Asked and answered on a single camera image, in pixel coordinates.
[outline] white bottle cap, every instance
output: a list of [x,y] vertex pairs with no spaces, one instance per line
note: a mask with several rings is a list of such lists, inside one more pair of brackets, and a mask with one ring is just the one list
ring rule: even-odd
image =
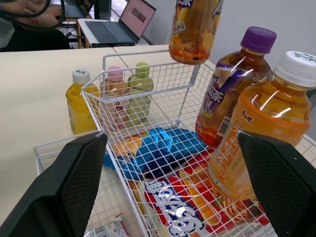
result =
[[80,68],[73,71],[73,82],[76,84],[86,84],[90,81],[90,73],[88,70]]
[[274,74],[289,83],[313,88],[316,86],[316,57],[289,51],[282,57]]

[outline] pink bottle cap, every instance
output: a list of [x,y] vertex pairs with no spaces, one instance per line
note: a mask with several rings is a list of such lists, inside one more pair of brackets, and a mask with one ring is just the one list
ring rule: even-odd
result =
[[[121,69],[118,66],[109,67],[108,70],[117,70]],[[116,71],[116,72],[108,72],[108,78],[111,82],[121,82],[123,81],[123,71]]]

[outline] blue snack bag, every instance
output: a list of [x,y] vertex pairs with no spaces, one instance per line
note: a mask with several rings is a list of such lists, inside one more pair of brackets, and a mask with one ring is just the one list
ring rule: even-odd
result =
[[[112,145],[123,176],[131,180],[161,177],[205,147],[195,132],[162,127],[125,137]],[[114,168],[109,154],[105,154],[103,164]]]

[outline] orange tea bottle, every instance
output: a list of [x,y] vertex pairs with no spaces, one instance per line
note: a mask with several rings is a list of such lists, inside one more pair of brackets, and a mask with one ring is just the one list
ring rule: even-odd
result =
[[211,155],[210,181],[228,198],[254,197],[237,141],[239,131],[274,137],[296,146],[310,127],[306,92],[316,86],[316,57],[287,52],[274,74],[273,81],[252,85],[241,93],[227,133]]
[[218,147],[242,90],[254,83],[272,80],[272,71],[264,56],[270,53],[276,38],[273,31],[249,27],[240,43],[241,51],[219,60],[196,122],[196,132],[205,144]]
[[177,0],[170,56],[179,63],[204,63],[210,56],[224,0]]

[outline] snack bag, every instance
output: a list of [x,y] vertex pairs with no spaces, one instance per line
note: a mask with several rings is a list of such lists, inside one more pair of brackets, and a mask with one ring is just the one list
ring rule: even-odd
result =
[[129,234],[120,214],[116,217],[115,221],[106,226],[86,230],[84,237],[129,237]]
[[[123,175],[130,180],[141,180],[143,176],[161,177],[205,147],[195,132],[157,127],[125,137],[113,144],[112,150]],[[103,164],[114,168],[108,153]]]
[[[222,223],[228,223],[230,219],[239,224],[242,224],[244,221],[251,223],[258,220],[261,225],[267,225],[269,220],[264,215],[263,207],[256,198],[244,201],[232,200],[223,197],[212,186],[207,176],[207,169],[208,161],[213,151],[213,149],[209,149],[189,160],[183,170],[177,172],[178,177],[183,182],[186,182],[187,185],[192,185],[191,189],[189,189],[191,193],[194,192],[193,187],[198,190],[217,212],[222,212],[223,209],[226,209],[229,219],[222,219]],[[226,228],[228,230],[231,229],[230,225],[226,226]]]
[[269,223],[257,200],[231,200],[211,186],[206,168],[212,152],[191,159],[178,176],[130,182],[152,236],[209,236],[245,222]]

